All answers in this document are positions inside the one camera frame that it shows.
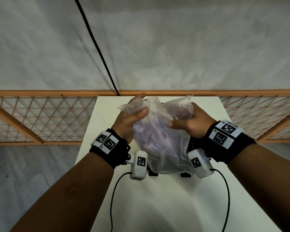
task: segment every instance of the orange wooden frame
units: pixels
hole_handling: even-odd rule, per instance
[[[135,96],[139,93],[146,93],[147,96],[235,96],[235,97],[258,97],[258,96],[290,96],[290,90],[217,90],[217,91],[198,91],[198,90],[176,90],[176,91],[119,91],[121,96]],[[85,96],[116,96],[115,91],[19,91],[19,90],[0,90],[0,96],[13,97],[85,97]],[[0,119],[8,123],[11,127],[18,130],[33,142],[0,143],[0,145],[80,145],[81,142],[44,142],[41,138],[31,132],[15,118],[0,108]],[[290,142],[290,140],[268,140],[269,137],[282,130],[290,124],[290,116],[280,122],[270,131],[258,139],[261,143]]]
[[[121,90],[121,96],[135,96],[139,93],[147,96],[290,96],[290,90]],[[83,91],[51,91],[51,90],[0,90],[0,96],[16,97],[61,97],[61,96],[116,96],[115,91],[110,90],[83,90]]]

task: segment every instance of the wooden floor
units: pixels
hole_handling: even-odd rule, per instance
[[[263,146],[290,160],[290,144]],[[8,232],[73,167],[78,151],[79,146],[0,147],[0,232]]]

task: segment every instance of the translucent plastic bag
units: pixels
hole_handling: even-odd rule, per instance
[[[191,96],[161,104],[158,97],[147,100],[138,98],[130,104],[118,107],[128,115],[149,108],[148,115],[133,125],[133,138],[148,153],[148,165],[155,173],[171,174],[193,172],[186,153],[190,135],[184,130],[174,130],[168,123],[177,119],[189,119],[193,114]]]

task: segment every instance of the fingernail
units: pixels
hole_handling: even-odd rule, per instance
[[[142,108],[142,112],[143,112],[143,113],[145,113],[145,112],[147,112],[147,111],[148,111],[148,108],[147,108],[147,107]]]

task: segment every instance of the person's right arm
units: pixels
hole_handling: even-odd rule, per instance
[[[202,138],[216,121],[195,103],[193,112],[191,119],[172,121],[169,127]],[[282,231],[290,231],[290,161],[251,144],[231,160],[228,168],[273,222]]]

